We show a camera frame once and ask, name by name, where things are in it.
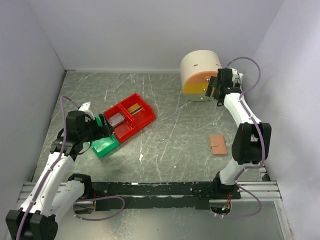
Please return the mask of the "silver purple card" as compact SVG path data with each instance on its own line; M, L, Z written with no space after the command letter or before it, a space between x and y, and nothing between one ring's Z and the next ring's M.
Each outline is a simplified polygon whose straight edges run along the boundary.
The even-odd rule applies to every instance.
M123 123L125 121L125 118L120 112L118 112L115 115L113 115L110 118L108 118L107 121L112 127L115 128L116 126L118 126L121 123Z

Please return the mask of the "red plastic bin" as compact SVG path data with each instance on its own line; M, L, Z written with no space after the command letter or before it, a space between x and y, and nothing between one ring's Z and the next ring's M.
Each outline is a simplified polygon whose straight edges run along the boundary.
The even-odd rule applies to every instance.
M114 127L114 135L120 144L124 143L139 130L134 118L120 103L107 109L103 114L106 119L109 119L116 114L121 114L124 117L124 121Z
M152 107L137 93L130 95L120 102L126 113L133 119L139 130L156 119Z

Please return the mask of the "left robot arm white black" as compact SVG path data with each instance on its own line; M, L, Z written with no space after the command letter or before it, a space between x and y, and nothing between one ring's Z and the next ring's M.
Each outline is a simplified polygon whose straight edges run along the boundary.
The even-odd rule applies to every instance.
M94 195L89 175L73 174L64 187L63 178L83 154L84 143L111 136L114 128L103 114L94 117L90 102L63 113L63 128L52 143L46 166L38 181L17 210L5 221L13 240L53 240L58 224L77 200Z

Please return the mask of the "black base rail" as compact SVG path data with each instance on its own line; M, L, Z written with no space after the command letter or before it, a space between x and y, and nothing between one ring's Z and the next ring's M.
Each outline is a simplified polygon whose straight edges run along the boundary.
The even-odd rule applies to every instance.
M119 196L124 199L99 200L96 211L125 209L194 208L209 210L210 201L239 200L236 185L221 185L217 180L185 182L93 182L92 197Z

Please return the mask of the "white round drawer cabinet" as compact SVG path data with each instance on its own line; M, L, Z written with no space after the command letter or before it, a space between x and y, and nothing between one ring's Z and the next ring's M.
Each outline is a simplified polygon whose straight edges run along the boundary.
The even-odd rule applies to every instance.
M221 63L211 50L196 50L188 53L180 63L180 79L183 95L192 102L206 102L205 96L211 77L218 75Z

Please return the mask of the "green plastic bin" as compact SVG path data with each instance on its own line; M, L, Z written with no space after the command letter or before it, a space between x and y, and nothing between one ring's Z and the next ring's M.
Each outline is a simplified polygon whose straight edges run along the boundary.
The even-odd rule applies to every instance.
M116 147L120 145L118 139L113 133L109 137L101 138L99 140L95 140L91 144L91 149L96 154L98 158L104 157L106 154L114 150Z

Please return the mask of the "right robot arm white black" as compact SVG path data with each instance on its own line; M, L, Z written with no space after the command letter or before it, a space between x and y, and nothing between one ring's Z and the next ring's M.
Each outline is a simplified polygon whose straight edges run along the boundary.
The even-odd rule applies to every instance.
M262 122L248 106L241 83L233 68L219 68L217 76L211 76L205 95L217 100L233 117L237 131L231 146L232 158L213 179L212 193L223 199L236 191L236 181L249 169L260 168L269 154L272 127Z

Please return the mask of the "gold card in bin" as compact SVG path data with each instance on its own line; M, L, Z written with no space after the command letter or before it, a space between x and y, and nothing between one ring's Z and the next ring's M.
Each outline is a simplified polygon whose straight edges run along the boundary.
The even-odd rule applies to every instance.
M140 112L143 109L143 107L141 105L139 105L138 103L135 103L134 105L130 106L127 111L131 114L131 115L135 115L138 112Z

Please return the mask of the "brown leather card holder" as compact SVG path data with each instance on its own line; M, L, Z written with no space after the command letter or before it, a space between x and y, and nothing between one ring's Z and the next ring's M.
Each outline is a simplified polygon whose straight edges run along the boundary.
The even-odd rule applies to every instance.
M223 135L210 136L210 147L212 154L215 156L226 156L228 149Z

